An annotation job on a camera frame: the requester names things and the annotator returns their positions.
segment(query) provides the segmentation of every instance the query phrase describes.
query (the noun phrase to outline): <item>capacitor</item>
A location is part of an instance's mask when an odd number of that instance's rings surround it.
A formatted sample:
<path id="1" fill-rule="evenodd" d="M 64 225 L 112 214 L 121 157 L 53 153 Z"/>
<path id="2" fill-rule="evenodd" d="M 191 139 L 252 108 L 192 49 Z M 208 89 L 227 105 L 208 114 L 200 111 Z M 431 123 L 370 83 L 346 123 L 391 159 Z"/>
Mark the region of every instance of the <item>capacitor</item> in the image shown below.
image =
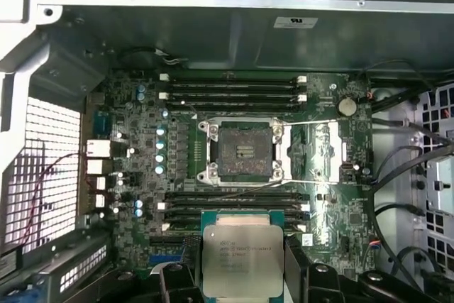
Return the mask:
<path id="1" fill-rule="evenodd" d="M 142 215 L 143 215 L 143 211 L 141 209 L 136 209 L 134 211 L 134 214 L 135 216 L 137 216 L 138 218 L 140 218 Z"/>
<path id="2" fill-rule="evenodd" d="M 162 155 L 162 154 L 157 154 L 157 155 L 155 156 L 155 160 L 156 160 L 156 162 L 158 162 L 158 163 L 162 163 L 162 162 L 164 162 L 165 157 L 164 157 L 164 155 Z"/>
<path id="3" fill-rule="evenodd" d="M 165 129 L 164 128 L 158 128 L 156 129 L 156 135 L 158 136 L 163 136 L 165 134 Z"/>
<path id="4" fill-rule="evenodd" d="M 145 88 L 145 85 L 143 85 L 143 84 L 139 84 L 137 86 L 137 92 L 145 92 L 146 89 L 147 88 Z"/>
<path id="5" fill-rule="evenodd" d="M 142 101 L 145 100 L 145 94 L 142 93 L 142 92 L 139 92 L 139 93 L 137 93 L 137 97 L 136 97 L 136 98 L 137 98 L 137 100 L 138 100 L 139 102 L 142 102 Z"/>
<path id="6" fill-rule="evenodd" d="M 165 147 L 165 143 L 163 141 L 158 141 L 156 142 L 156 149 L 157 150 L 162 150 Z"/>
<path id="7" fill-rule="evenodd" d="M 337 110 L 340 115 L 350 117 L 356 114 L 358 105 L 355 100 L 346 97 L 338 102 Z"/>
<path id="8" fill-rule="evenodd" d="M 164 168 L 164 166 L 162 166 L 162 165 L 158 165 L 158 166 L 156 166 L 156 168 L 155 168 L 155 172 L 156 172 L 157 175 L 163 174 L 164 171 L 165 171 L 165 168 Z"/>

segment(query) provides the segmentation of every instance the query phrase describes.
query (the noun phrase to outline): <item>wire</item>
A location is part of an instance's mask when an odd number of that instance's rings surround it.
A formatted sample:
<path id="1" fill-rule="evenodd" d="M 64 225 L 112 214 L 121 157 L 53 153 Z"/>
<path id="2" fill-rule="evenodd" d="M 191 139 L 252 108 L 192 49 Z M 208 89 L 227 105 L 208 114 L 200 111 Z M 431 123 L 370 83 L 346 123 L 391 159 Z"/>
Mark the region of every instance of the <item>wire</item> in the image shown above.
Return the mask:
<path id="1" fill-rule="evenodd" d="M 382 245 L 382 243 L 380 241 L 371 241 L 369 243 L 369 245 L 367 246 L 367 248 L 366 248 L 366 250 L 364 252 L 364 256 L 362 257 L 362 261 L 361 261 L 362 271 L 363 272 L 366 271 L 367 255 L 369 254 L 369 252 L 371 250 L 379 250 L 381 245 Z"/>
<path id="2" fill-rule="evenodd" d="M 436 262 L 435 258 L 427 252 L 426 250 L 423 250 L 422 248 L 418 248 L 417 246 L 407 246 L 406 248 L 402 248 L 397 255 L 398 259 L 403 262 L 405 257 L 407 257 L 410 253 L 418 251 L 423 253 L 430 261 L 433 266 L 433 270 L 435 272 L 442 273 L 443 271 L 441 270 L 440 265 Z M 395 264 L 393 264 L 392 269 L 391 269 L 391 275 L 395 276 L 399 272 L 399 267 Z"/>
<path id="3" fill-rule="evenodd" d="M 444 74 L 444 77 L 440 77 L 440 79 L 437 82 L 434 82 L 434 85 L 436 87 L 442 87 L 454 83 L 453 75 L 454 72 L 448 72 Z M 393 106 L 408 101 L 409 99 L 416 97 L 429 90 L 431 90 L 431 88 L 425 85 L 412 87 L 411 89 L 404 90 L 403 92 L 387 97 L 386 99 L 372 103 L 372 113 L 376 114 L 380 111 L 388 110 Z"/>
<path id="4" fill-rule="evenodd" d="M 375 210 L 375 216 L 378 216 L 379 214 L 387 211 L 388 209 L 404 209 L 404 210 L 410 212 L 411 214 L 414 214 L 415 216 L 426 216 L 424 214 L 423 209 L 420 209 L 411 204 L 398 204 L 398 203 L 388 204 L 388 205 L 384 205 L 383 207 L 380 207 L 379 209 Z"/>
<path id="5" fill-rule="evenodd" d="M 400 165 L 393 171 L 389 172 L 383 179 L 381 179 L 377 184 L 375 184 L 372 189 L 368 192 L 374 195 L 377 193 L 381 188 L 383 188 L 386 184 L 394 180 L 396 177 L 400 176 L 402 173 L 410 170 L 411 168 L 420 165 L 421 163 L 425 163 L 429 160 L 439 158 L 441 156 L 447 156 L 454 152 L 454 145 L 447 145 L 445 147 L 441 147 L 431 152 L 427 152 L 426 154 L 420 155 L 417 158 L 414 158 L 406 163 Z"/>
<path id="6" fill-rule="evenodd" d="M 162 50 L 154 48 L 153 46 L 135 46 L 133 48 L 122 50 L 116 56 L 117 62 L 123 63 L 125 57 L 134 55 L 136 53 L 152 53 L 160 58 L 167 65 L 178 65 L 181 62 L 184 62 L 184 58 L 175 58 Z"/>
<path id="7" fill-rule="evenodd" d="M 23 245 L 27 244 L 28 238 L 30 237 L 30 229 L 31 229 L 31 226 L 33 225 L 33 218 L 35 218 L 35 210 L 37 208 L 36 207 L 37 196 L 38 196 L 38 193 L 39 193 L 39 188 L 40 188 L 41 184 L 43 183 L 44 176 L 46 176 L 49 173 L 49 171 L 51 169 L 53 169 L 54 166 L 56 164 L 58 164 L 61 160 L 65 159 L 65 158 L 69 158 L 69 157 L 74 156 L 74 155 L 79 155 L 79 153 L 70 153 L 70 154 L 66 154 L 66 155 L 60 156 L 53 164 L 48 165 L 41 172 L 40 176 L 38 177 L 38 180 L 36 181 L 35 187 L 33 188 L 33 197 L 31 199 L 30 218 L 28 219 L 26 231 L 25 231 L 25 233 L 23 234 L 23 237 L 22 237 L 22 244 Z"/>
<path id="8" fill-rule="evenodd" d="M 414 280 L 413 276 L 411 276 L 410 272 L 404 267 L 404 265 L 402 264 L 402 262 L 398 259 L 398 257 L 396 256 L 396 254 L 392 251 L 392 249 L 389 247 L 389 244 L 388 242 L 386 242 L 386 239 L 384 238 L 383 236 L 383 232 L 382 230 L 380 229 L 380 225 L 378 224 L 378 221 L 377 221 L 377 216 L 375 216 L 375 212 L 374 212 L 374 192 L 373 192 L 373 189 L 371 189 L 367 194 L 366 194 L 366 197 L 367 197 L 367 201 L 366 201 L 366 204 L 365 204 L 365 211 L 366 211 L 366 214 L 367 214 L 367 217 L 368 219 L 371 221 L 372 223 L 372 226 L 375 230 L 375 234 L 377 235 L 377 237 L 380 239 L 381 243 L 382 243 L 382 247 L 384 248 L 384 250 L 387 252 L 387 254 L 390 256 L 390 258 L 392 259 L 392 261 L 394 261 L 394 263 L 399 267 L 399 269 L 401 270 L 402 274 L 404 275 L 404 277 L 406 278 L 406 280 L 408 280 L 408 282 L 410 283 L 410 285 L 412 287 L 414 287 L 415 289 L 417 290 L 420 290 L 421 291 L 421 288 L 418 286 L 418 283 L 416 283 L 416 281 Z"/>
<path id="9" fill-rule="evenodd" d="M 261 189 L 265 189 L 265 188 L 268 188 L 268 187 L 272 187 L 276 184 L 279 184 L 281 182 L 281 180 L 279 181 L 274 181 L 274 182 L 269 182 L 267 183 L 266 185 L 263 185 L 263 186 L 259 186 L 259 187 L 254 187 L 252 189 L 248 189 L 248 190 L 245 190 L 243 192 L 236 192 L 236 193 L 232 193 L 232 194 L 227 194 L 227 195 L 223 195 L 222 197 L 217 197 L 217 198 L 212 198 L 212 199 L 208 199 L 209 202 L 217 202 L 218 200 L 224 200 L 224 199 L 230 199 L 230 198 L 235 198 L 235 197 L 240 197 L 241 195 L 243 194 L 249 194 L 249 193 L 253 193 L 253 192 L 256 192 L 256 191 L 260 191 Z"/>
<path id="10" fill-rule="evenodd" d="M 372 122 L 375 124 L 380 124 L 382 126 L 388 126 L 388 127 L 395 127 L 395 128 L 404 128 L 408 126 L 409 128 L 418 131 L 420 133 L 423 133 L 424 135 L 428 136 L 432 140 L 435 140 L 439 143 L 442 143 L 443 145 L 454 145 L 454 141 L 452 141 L 449 138 L 444 138 L 443 136 L 439 136 L 437 133 L 434 133 L 433 131 L 430 131 L 427 128 L 421 127 L 418 124 L 412 123 L 412 122 L 404 122 L 404 121 L 388 121 L 388 120 L 383 120 L 383 119 L 376 119 L 372 118 Z"/>
<path id="11" fill-rule="evenodd" d="M 386 157 L 384 158 L 382 164 L 378 167 L 378 170 L 377 172 L 375 173 L 375 179 L 376 181 L 378 181 L 380 179 L 380 174 L 382 173 L 383 171 L 383 168 L 385 167 L 385 165 L 387 164 L 387 162 L 393 157 L 395 156 L 398 152 L 400 152 L 401 150 L 417 150 L 419 152 L 418 156 L 420 156 L 422 153 L 423 153 L 423 150 L 422 148 L 416 146 L 416 145 L 401 145 L 397 148 L 395 148 L 394 150 L 392 150 L 391 152 L 388 153 L 388 155 L 386 155 Z"/>
<path id="12" fill-rule="evenodd" d="M 358 77 L 364 75 L 369 70 L 372 70 L 372 69 L 375 69 L 376 67 L 379 67 L 380 65 L 393 64 L 393 63 L 401 63 L 401 64 L 407 65 L 412 71 L 414 71 L 414 73 L 416 74 L 416 76 L 418 76 L 418 78 L 421 80 L 421 82 L 423 82 L 432 91 L 435 91 L 435 89 L 436 89 L 435 85 L 432 84 L 431 82 L 429 82 L 427 80 L 427 78 L 425 78 L 421 74 L 419 69 L 411 61 L 405 60 L 405 59 L 401 59 L 401 58 L 397 58 L 397 59 L 393 59 L 393 60 L 382 60 L 380 62 L 376 62 L 374 64 L 371 64 L 368 67 L 365 67 L 364 69 L 359 71 Z"/>

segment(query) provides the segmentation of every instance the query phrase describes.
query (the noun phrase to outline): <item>sticker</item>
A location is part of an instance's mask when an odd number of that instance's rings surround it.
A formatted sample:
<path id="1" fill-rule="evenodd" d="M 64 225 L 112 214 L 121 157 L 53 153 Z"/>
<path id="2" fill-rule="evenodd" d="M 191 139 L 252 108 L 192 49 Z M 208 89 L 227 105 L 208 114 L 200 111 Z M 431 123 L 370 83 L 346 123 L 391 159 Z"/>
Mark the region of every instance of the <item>sticker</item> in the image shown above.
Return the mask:
<path id="1" fill-rule="evenodd" d="M 314 235 L 312 233 L 303 233 L 303 238 L 301 240 L 301 246 L 313 246 L 314 245 Z"/>
<path id="2" fill-rule="evenodd" d="M 313 28 L 318 18 L 277 17 L 275 28 Z"/>
<path id="3" fill-rule="evenodd" d="M 0 258 L 0 279 L 9 275 L 16 269 L 16 252 Z"/>

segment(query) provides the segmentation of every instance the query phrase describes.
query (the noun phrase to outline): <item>screw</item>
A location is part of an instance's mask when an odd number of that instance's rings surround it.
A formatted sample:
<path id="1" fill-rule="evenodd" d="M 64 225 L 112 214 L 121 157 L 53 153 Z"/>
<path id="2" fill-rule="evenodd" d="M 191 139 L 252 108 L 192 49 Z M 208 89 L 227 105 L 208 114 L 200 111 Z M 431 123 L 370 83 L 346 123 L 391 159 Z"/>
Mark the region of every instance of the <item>screw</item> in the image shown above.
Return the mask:
<path id="1" fill-rule="evenodd" d="M 49 74 L 50 74 L 50 76 L 56 77 L 56 76 L 58 76 L 60 73 L 58 72 L 57 69 L 52 69 L 51 71 L 49 71 Z"/>
<path id="2" fill-rule="evenodd" d="M 83 25 L 85 24 L 85 20 L 83 18 L 77 17 L 74 22 L 78 25 Z"/>
<path id="3" fill-rule="evenodd" d="M 282 135 L 282 127 L 274 127 L 272 129 L 272 132 L 275 136 L 281 136 Z"/>
<path id="4" fill-rule="evenodd" d="M 328 272 L 328 267 L 326 265 L 317 265 L 315 268 L 319 272 Z"/>
<path id="5" fill-rule="evenodd" d="M 275 170 L 275 172 L 273 173 L 273 175 L 274 175 L 275 177 L 281 177 L 281 176 L 282 176 L 282 172 L 281 172 L 281 170 Z"/>
<path id="6" fill-rule="evenodd" d="M 380 280 L 383 280 L 383 277 L 379 275 L 378 273 L 370 273 L 367 275 L 370 280 L 374 280 L 375 282 L 379 282 Z"/>

